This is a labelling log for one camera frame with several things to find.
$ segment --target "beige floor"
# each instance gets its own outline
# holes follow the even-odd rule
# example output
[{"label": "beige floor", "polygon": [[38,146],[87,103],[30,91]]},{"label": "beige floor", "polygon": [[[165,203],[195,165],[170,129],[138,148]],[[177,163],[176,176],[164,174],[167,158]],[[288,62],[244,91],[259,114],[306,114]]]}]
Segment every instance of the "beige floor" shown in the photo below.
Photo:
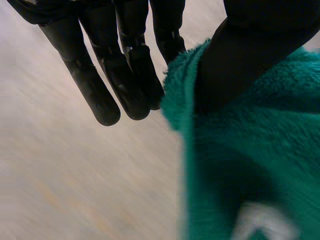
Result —
[{"label": "beige floor", "polygon": [[[211,37],[225,16],[222,0],[188,0],[186,46]],[[151,14],[147,28],[163,79]],[[319,34],[308,47],[320,47]],[[159,111],[99,125],[58,53],[6,1],[0,81],[0,240],[176,239],[181,140]]]}]

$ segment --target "white logo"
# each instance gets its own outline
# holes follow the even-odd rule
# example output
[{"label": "white logo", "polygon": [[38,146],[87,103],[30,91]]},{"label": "white logo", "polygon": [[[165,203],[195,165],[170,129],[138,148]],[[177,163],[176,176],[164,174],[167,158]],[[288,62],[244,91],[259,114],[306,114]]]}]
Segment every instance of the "white logo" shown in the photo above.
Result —
[{"label": "white logo", "polygon": [[248,240],[260,230],[268,240],[298,240],[300,231],[278,209],[248,202],[238,214],[232,240]]}]

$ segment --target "teal fuzzy cloth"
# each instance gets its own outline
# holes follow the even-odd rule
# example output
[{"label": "teal fuzzy cloth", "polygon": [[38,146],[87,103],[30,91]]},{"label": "teal fuzzy cloth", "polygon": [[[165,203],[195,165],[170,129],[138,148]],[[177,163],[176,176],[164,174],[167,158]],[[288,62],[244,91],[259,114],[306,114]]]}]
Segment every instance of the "teal fuzzy cloth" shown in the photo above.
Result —
[{"label": "teal fuzzy cloth", "polygon": [[298,49],[204,116],[194,112],[194,88],[209,42],[181,54],[165,79],[163,114],[184,139],[183,239],[231,239],[249,201],[281,209],[299,239],[320,240],[320,54]]}]

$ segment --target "floor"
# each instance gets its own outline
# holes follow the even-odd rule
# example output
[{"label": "floor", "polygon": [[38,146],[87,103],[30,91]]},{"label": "floor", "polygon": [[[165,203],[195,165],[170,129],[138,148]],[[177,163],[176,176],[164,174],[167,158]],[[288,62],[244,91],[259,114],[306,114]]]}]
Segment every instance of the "floor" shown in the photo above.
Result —
[{"label": "floor", "polygon": [[[186,46],[225,17],[223,0],[188,0]],[[6,1],[0,29],[0,240],[175,240],[182,145],[161,112],[99,125],[40,29]],[[151,14],[146,40],[163,80]]]}]

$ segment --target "green fleece fabric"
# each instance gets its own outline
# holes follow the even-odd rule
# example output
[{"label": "green fleece fabric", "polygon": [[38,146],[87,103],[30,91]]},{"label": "green fleece fabric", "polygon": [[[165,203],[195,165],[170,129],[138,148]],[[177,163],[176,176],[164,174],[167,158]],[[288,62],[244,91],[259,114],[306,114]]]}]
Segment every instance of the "green fleece fabric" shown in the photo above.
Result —
[{"label": "green fleece fabric", "polygon": [[183,239],[231,239],[251,201],[281,209],[301,240],[320,240],[320,54],[300,48],[223,109],[197,115],[197,66],[209,43],[181,54],[164,83],[163,114],[184,139]]}]

